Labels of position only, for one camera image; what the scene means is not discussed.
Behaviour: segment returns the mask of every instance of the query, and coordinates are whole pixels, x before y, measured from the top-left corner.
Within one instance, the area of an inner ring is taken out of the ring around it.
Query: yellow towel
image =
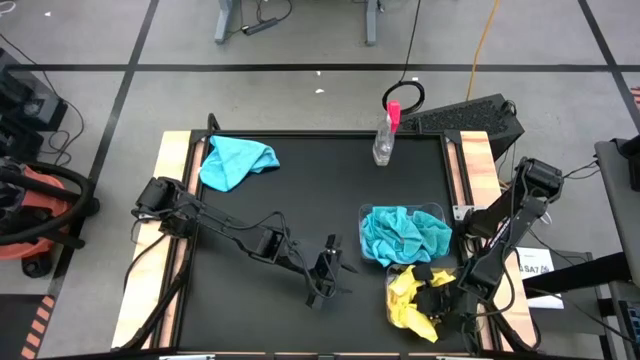
[[[389,284],[387,294],[387,308],[389,309],[389,319],[391,323],[401,329],[409,328],[420,337],[431,342],[438,340],[438,334],[433,327],[433,323],[426,315],[418,311],[416,304],[412,304],[413,297],[416,296],[418,287],[424,285],[424,281],[418,281],[413,277],[414,265],[409,265],[407,269]],[[437,287],[455,280],[455,277],[447,274],[444,270],[435,272],[430,281],[431,286]]]

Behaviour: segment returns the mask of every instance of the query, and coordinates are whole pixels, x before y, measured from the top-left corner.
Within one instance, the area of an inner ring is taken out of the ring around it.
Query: spray bottle
[[[373,160],[378,166],[387,166],[393,151],[396,130],[400,125],[400,103],[391,100],[387,104],[387,116],[378,125],[378,134],[373,143]]]

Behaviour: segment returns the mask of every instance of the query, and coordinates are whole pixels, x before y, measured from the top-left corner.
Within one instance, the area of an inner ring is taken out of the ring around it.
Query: blue towel
[[[415,211],[409,216],[402,206],[376,206],[360,224],[362,254],[382,266],[430,262],[447,255],[451,233],[432,215]]]
[[[200,180],[216,190],[233,189],[249,172],[280,167],[273,148],[257,141],[212,136],[209,142],[213,152],[200,169]]]

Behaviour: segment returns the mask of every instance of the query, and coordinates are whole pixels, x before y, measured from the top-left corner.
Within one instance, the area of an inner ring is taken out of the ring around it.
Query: red vacuum
[[[61,180],[75,183],[80,192],[67,190]],[[21,259],[24,274],[36,278],[51,271],[54,243],[84,247],[69,228],[100,209],[93,190],[74,171],[0,158],[0,260]]]

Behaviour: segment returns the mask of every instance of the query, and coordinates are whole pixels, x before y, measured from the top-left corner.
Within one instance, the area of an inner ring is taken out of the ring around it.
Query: concrete floor
[[[69,167],[99,174],[102,210],[85,223],[82,237],[88,244],[73,255],[41,357],[109,349],[133,253],[129,211],[152,174],[163,131],[204,128],[209,112],[224,129],[374,129],[382,112],[380,97],[400,76],[398,71],[357,71],[357,65],[354,71],[318,74],[311,68],[148,72],[135,71],[135,64],[401,64],[417,0],[382,2],[386,12],[378,16],[375,47],[364,45],[364,5],[349,0],[293,0],[292,15],[278,26],[251,37],[237,34],[221,46],[213,41],[219,12],[213,0],[22,0],[2,16],[0,33],[40,64],[133,65],[49,72],[58,92],[87,120],[84,135],[70,148]],[[410,62],[470,64],[492,3],[423,1]],[[615,62],[640,64],[640,38],[635,36],[640,2],[586,3]],[[242,9],[245,22],[253,24],[254,2],[245,1]],[[263,16],[280,16],[286,9],[285,1],[272,0]],[[237,10],[233,29],[240,26]],[[140,38],[139,53],[134,46],[146,15],[151,23],[146,38]],[[0,46],[26,63],[4,43]],[[536,157],[568,171],[591,160],[596,141],[637,131],[608,71],[614,68],[607,67],[612,64],[603,57],[578,1],[503,2],[480,63],[548,65],[542,72],[523,67],[522,72],[476,76],[474,97],[502,93],[517,104],[526,129],[517,158]],[[560,72],[558,64],[601,65],[601,71]],[[623,76],[629,87],[640,85],[640,74]],[[462,101],[469,73],[409,72],[408,77],[424,84],[423,108],[428,109]],[[413,94],[398,97],[409,103]],[[62,128],[75,133],[78,120],[68,112]],[[105,129],[107,138],[110,131],[113,137],[100,167],[95,159]],[[505,166],[501,177],[508,179],[508,171]],[[536,229],[553,247],[591,251],[595,257],[620,250],[599,176],[567,183],[549,212],[553,224]],[[539,246],[530,238],[522,245]],[[0,293],[47,291],[50,278],[27,280],[18,263],[0,266]],[[544,333],[543,339],[549,353],[601,356],[595,337]]]

